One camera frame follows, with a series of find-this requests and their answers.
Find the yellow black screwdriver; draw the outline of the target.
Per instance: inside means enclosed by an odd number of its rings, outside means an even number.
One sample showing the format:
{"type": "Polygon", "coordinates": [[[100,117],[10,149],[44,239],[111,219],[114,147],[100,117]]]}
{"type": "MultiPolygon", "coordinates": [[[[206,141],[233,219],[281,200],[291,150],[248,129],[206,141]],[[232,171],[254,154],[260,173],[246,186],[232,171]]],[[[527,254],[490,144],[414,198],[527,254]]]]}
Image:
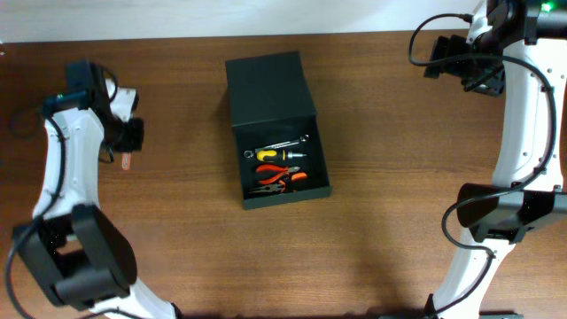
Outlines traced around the yellow black screwdriver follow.
{"type": "Polygon", "coordinates": [[[305,153],[301,153],[301,152],[286,151],[284,149],[282,149],[282,150],[267,149],[267,150],[259,151],[256,154],[256,159],[261,161],[261,162],[274,163],[274,162],[292,160],[292,159],[296,159],[296,158],[304,158],[306,156],[307,155],[305,153]]]}

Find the small red cutting pliers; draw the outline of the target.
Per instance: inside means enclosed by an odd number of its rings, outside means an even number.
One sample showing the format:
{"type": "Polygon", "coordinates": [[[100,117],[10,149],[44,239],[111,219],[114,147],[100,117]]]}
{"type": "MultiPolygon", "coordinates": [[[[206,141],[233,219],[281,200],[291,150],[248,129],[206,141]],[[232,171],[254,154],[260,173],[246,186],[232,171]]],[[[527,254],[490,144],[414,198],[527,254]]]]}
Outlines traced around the small red cutting pliers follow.
{"type": "Polygon", "coordinates": [[[260,173],[274,173],[268,179],[260,180],[260,185],[268,185],[272,183],[276,183],[281,180],[283,177],[291,176],[294,173],[298,173],[300,171],[300,167],[280,167],[271,164],[264,164],[260,165],[255,169],[257,174],[260,173]]]}

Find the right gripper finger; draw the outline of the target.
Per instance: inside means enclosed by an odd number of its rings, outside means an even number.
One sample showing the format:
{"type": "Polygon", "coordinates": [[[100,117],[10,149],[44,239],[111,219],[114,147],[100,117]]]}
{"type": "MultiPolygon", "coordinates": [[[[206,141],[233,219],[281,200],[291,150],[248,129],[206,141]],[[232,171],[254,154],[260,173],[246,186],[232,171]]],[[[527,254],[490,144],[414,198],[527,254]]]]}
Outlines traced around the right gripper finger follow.
{"type": "MultiPolygon", "coordinates": [[[[470,45],[467,43],[465,37],[459,35],[452,35],[449,38],[447,56],[452,58],[454,56],[468,54],[470,52],[470,45]]],[[[447,71],[452,75],[467,75],[470,70],[470,62],[468,60],[459,60],[451,62],[447,65],[447,71]]]]}
{"type": "MultiPolygon", "coordinates": [[[[448,45],[449,39],[444,36],[439,36],[433,44],[430,62],[445,58],[447,56],[448,45]]],[[[438,79],[442,73],[442,66],[427,66],[424,70],[423,76],[425,78],[438,79]]]]}

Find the silver combination wrench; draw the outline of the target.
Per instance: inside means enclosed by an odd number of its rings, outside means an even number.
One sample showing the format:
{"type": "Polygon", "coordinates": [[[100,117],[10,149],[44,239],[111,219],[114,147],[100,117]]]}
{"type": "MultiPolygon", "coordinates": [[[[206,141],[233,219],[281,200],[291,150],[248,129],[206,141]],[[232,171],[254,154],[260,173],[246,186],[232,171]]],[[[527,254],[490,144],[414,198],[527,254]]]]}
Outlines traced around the silver combination wrench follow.
{"type": "Polygon", "coordinates": [[[303,135],[303,136],[300,136],[297,139],[294,139],[294,140],[291,140],[291,141],[285,141],[285,142],[281,142],[281,143],[277,143],[277,144],[262,146],[262,147],[259,147],[259,148],[255,148],[253,150],[247,150],[247,151],[244,151],[243,155],[244,155],[245,158],[250,159],[260,151],[268,150],[268,149],[279,149],[279,148],[284,148],[284,147],[287,147],[287,146],[301,144],[301,143],[307,142],[309,139],[310,139],[309,135],[303,135]]]}

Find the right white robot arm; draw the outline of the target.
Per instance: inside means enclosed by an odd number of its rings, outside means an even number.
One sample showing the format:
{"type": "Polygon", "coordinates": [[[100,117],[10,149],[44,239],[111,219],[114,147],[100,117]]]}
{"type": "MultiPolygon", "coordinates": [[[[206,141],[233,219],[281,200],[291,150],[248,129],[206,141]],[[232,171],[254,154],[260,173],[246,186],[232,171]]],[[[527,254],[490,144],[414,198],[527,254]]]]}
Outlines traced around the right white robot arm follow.
{"type": "Polygon", "coordinates": [[[483,1],[463,16],[466,36],[440,37],[424,74],[450,74],[467,91],[505,97],[501,149],[488,185],[466,183],[448,211],[462,232],[427,318],[478,318],[504,258],[533,230],[566,215],[560,130],[566,89],[566,4],[483,1]]]}

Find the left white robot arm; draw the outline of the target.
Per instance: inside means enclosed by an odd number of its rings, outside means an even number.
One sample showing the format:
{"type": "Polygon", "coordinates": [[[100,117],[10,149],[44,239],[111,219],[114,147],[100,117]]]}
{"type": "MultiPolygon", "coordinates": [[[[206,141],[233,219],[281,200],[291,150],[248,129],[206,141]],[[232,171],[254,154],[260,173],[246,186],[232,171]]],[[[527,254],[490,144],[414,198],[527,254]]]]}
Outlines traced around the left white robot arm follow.
{"type": "Polygon", "coordinates": [[[103,213],[98,198],[100,152],[138,152],[144,122],[138,95],[106,67],[87,59],[66,66],[66,90],[47,97],[41,117],[48,139],[41,195],[32,221],[13,229],[4,280],[20,257],[47,300],[88,317],[180,318],[181,310],[139,278],[132,246],[103,213]]]}

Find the black box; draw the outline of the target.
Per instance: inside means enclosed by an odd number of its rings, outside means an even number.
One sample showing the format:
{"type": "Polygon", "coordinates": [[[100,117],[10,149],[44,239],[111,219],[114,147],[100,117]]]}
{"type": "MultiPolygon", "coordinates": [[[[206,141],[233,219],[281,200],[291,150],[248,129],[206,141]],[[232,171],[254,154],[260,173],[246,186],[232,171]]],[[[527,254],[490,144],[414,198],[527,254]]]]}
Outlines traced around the black box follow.
{"type": "Polygon", "coordinates": [[[327,198],[332,187],[317,125],[317,111],[307,86],[300,55],[296,51],[232,59],[225,62],[232,131],[238,154],[244,209],[250,210],[327,198]],[[261,162],[243,153],[309,135],[301,144],[279,148],[305,153],[304,158],[261,162]],[[300,167],[308,178],[290,183],[283,193],[251,194],[259,181],[274,173],[257,174],[264,164],[300,167]]]}

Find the orange black needle-nose pliers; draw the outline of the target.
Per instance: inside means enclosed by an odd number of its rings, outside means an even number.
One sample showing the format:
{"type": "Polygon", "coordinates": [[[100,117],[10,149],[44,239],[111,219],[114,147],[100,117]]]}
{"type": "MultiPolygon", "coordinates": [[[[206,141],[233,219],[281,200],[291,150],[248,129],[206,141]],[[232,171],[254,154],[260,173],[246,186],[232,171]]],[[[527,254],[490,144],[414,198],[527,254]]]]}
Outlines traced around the orange black needle-nose pliers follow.
{"type": "Polygon", "coordinates": [[[283,193],[290,183],[295,183],[308,178],[306,173],[284,174],[281,173],[266,180],[259,181],[259,186],[249,190],[251,194],[261,193],[283,193]]]}

